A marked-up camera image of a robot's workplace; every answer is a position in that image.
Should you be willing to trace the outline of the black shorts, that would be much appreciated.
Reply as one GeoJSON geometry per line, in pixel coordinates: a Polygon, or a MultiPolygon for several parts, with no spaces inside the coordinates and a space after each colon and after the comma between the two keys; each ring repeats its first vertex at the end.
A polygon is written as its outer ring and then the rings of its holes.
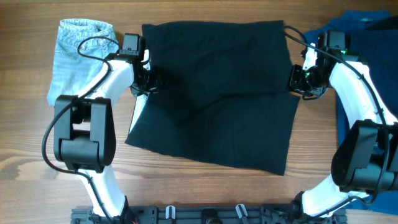
{"type": "Polygon", "coordinates": [[[299,98],[282,21],[144,24],[166,86],[148,96],[126,144],[284,175],[299,98]]]}

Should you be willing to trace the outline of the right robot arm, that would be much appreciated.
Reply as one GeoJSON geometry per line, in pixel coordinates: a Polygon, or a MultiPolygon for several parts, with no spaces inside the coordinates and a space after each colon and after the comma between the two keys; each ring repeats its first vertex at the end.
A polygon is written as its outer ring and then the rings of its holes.
{"type": "Polygon", "coordinates": [[[349,131],[333,156],[330,175],[300,192],[284,212],[288,221],[324,223],[345,205],[373,204],[383,192],[397,190],[397,118],[385,106],[363,56],[346,47],[346,34],[329,30],[318,44],[305,37],[302,66],[294,65],[289,89],[304,100],[317,100],[334,89],[349,131]]]}

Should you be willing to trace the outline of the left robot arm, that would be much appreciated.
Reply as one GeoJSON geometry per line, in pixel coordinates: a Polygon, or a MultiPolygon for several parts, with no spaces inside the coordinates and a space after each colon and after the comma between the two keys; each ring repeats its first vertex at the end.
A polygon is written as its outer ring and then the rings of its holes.
{"type": "Polygon", "coordinates": [[[101,59],[102,70],[74,95],[60,95],[48,130],[54,132],[53,154],[85,185],[93,208],[88,223],[137,223],[121,192],[111,163],[116,152],[113,106],[126,89],[136,97],[135,124],[148,96],[158,92],[163,79],[150,67],[145,39],[125,34],[122,47],[101,59]]]}

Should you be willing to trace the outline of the folded light blue jeans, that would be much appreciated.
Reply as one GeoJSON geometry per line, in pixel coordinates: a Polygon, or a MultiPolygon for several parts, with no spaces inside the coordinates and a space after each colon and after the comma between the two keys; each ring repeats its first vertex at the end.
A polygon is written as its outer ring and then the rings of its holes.
{"type": "Polygon", "coordinates": [[[47,102],[60,95],[74,95],[101,71],[105,58],[118,50],[113,25],[91,19],[63,19],[58,27],[52,81],[47,102]]]}

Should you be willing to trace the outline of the dark navy shirt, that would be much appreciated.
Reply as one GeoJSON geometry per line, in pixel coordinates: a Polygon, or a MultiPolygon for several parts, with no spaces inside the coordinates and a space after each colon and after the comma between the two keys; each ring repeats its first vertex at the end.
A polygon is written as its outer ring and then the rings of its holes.
{"type": "Polygon", "coordinates": [[[397,116],[397,31],[351,30],[349,36],[349,49],[364,57],[381,99],[397,116]]]}

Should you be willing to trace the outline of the black t-shirt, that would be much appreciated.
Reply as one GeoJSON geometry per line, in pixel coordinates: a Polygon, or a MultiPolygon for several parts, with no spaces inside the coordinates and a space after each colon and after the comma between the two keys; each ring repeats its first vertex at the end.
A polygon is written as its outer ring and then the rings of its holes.
{"type": "Polygon", "coordinates": [[[370,25],[366,28],[366,30],[397,30],[398,29],[398,16],[388,17],[387,19],[383,19],[381,21],[377,21],[376,23],[370,25]]]}

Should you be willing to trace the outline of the blue polo shirt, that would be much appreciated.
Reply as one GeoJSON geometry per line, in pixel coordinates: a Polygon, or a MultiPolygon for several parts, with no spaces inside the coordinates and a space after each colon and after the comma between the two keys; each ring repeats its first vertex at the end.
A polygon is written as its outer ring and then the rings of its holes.
{"type": "MultiPolygon", "coordinates": [[[[351,30],[366,30],[370,25],[388,17],[391,16],[387,11],[346,11],[340,18],[332,19],[325,27],[306,32],[305,36],[311,43],[314,43],[322,32],[342,30],[349,34],[351,30]]],[[[368,65],[364,66],[355,62],[353,66],[364,74],[376,93],[384,110],[386,122],[392,124],[397,121],[397,116],[389,111],[376,90],[370,77],[368,65]]],[[[349,128],[354,125],[356,120],[371,119],[377,123],[381,121],[369,90],[351,69],[344,65],[338,65],[331,73],[329,80],[338,94],[338,138],[340,142],[344,140],[349,128]]],[[[341,192],[332,177],[328,176],[316,187],[304,192],[302,196],[303,210],[309,215],[318,215],[327,209],[332,209],[335,205],[353,195],[365,196],[361,192],[341,192]]]]}

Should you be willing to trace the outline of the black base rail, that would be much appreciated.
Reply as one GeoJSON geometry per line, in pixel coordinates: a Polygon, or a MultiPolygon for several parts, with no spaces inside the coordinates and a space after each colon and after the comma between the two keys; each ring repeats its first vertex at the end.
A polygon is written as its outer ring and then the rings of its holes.
{"type": "MultiPolygon", "coordinates": [[[[238,206],[234,207],[129,207],[132,214],[138,219],[135,223],[144,224],[281,224],[281,223],[304,223],[301,220],[289,220],[288,204],[263,204],[261,206],[244,206],[245,212],[239,212],[238,206]]],[[[110,223],[106,217],[95,215],[92,207],[80,207],[72,209],[70,223],[110,223]]],[[[347,224],[346,209],[341,208],[333,213],[331,217],[314,219],[306,223],[347,224]]]]}

